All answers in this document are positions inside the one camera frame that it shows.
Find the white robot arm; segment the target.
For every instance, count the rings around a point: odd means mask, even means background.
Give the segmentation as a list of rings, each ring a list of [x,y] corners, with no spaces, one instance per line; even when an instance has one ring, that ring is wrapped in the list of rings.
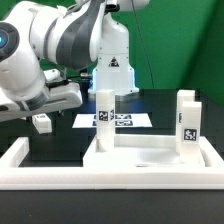
[[[150,0],[76,1],[69,8],[21,1],[0,21],[0,122],[81,106],[80,85],[61,66],[80,71],[96,63],[90,94],[138,92],[128,30],[111,14]]]

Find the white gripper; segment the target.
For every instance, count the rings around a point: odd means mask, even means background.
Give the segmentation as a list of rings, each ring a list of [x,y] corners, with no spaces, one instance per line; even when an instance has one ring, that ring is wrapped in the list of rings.
[[[77,108],[82,105],[82,95],[78,83],[70,82],[68,85],[59,86],[50,90],[49,100],[38,109],[22,111],[11,99],[7,98],[0,88],[0,122],[41,113],[62,111]]]

